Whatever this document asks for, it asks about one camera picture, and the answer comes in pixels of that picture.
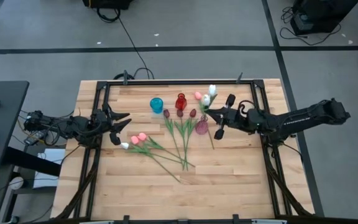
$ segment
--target black desk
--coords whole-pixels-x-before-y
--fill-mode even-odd
[[[25,81],[0,82],[0,188],[11,180],[13,165],[55,176],[60,173],[60,165],[8,146],[28,87]],[[0,190],[0,209],[5,193],[6,188]]]

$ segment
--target table leg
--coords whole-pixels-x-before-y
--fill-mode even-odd
[[[38,158],[37,156],[30,155],[11,147],[8,147],[6,150],[4,162],[57,177],[60,174],[61,168],[60,164]]]

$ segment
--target wooden tabletop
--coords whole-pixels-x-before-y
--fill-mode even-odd
[[[265,79],[265,89],[272,114],[288,111],[283,88],[279,79]],[[91,114],[97,81],[82,81],[76,101],[75,115]],[[217,85],[218,96],[212,108],[220,108],[227,96],[236,95],[236,103],[252,100],[246,85]],[[189,112],[197,109],[194,92],[207,94],[208,85],[159,85],[159,86],[114,86],[109,92],[109,104],[117,113],[130,113],[132,122],[120,134],[122,142],[143,132],[152,136],[161,146],[176,153],[173,139],[165,126],[162,114],[153,114],[149,106],[153,97],[160,97],[171,118],[179,121],[175,101],[184,93],[188,102],[184,120]],[[217,126],[208,120],[213,135]],[[188,146],[188,161],[195,165],[182,170],[180,164],[159,159],[180,183],[163,170],[151,158],[140,154],[129,154],[109,140],[104,134],[99,163],[92,220],[122,220],[130,215],[131,220],[173,219],[228,219],[233,214],[240,218],[273,218],[267,174],[259,135],[247,135],[241,131],[225,128],[224,138],[213,140],[211,147],[208,134],[192,133]],[[183,141],[175,129],[175,139],[183,155]],[[287,139],[287,145],[297,149],[295,139]],[[69,140],[66,154],[77,143]],[[309,212],[313,212],[309,188],[298,153],[281,146],[279,148],[285,180],[288,188]],[[168,153],[152,150],[153,153],[169,157]],[[51,217],[58,215],[69,203],[78,188],[84,149],[79,148],[62,165]],[[280,189],[276,186],[280,211],[284,213]],[[83,197],[81,216],[85,215],[88,192]]]

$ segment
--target red vase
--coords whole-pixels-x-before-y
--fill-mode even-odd
[[[177,102],[175,103],[175,107],[178,110],[184,110],[187,106],[187,100],[185,98],[185,95],[183,93],[179,93]]]

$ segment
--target floor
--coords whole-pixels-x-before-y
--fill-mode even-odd
[[[358,218],[358,4],[337,34],[307,48],[278,34],[287,26],[282,9],[292,3],[135,0],[121,18],[156,78],[236,78],[244,72],[243,78],[281,78],[293,110],[332,97],[343,102],[352,118],[340,127],[307,130],[305,140],[324,214]],[[139,67],[120,23],[100,21],[80,0],[0,0],[0,80],[30,82],[24,110],[67,114],[81,80],[112,79]],[[24,139],[18,129],[14,134]],[[14,139],[11,146],[22,147]],[[53,195],[21,196],[14,214],[29,221],[52,201]]]

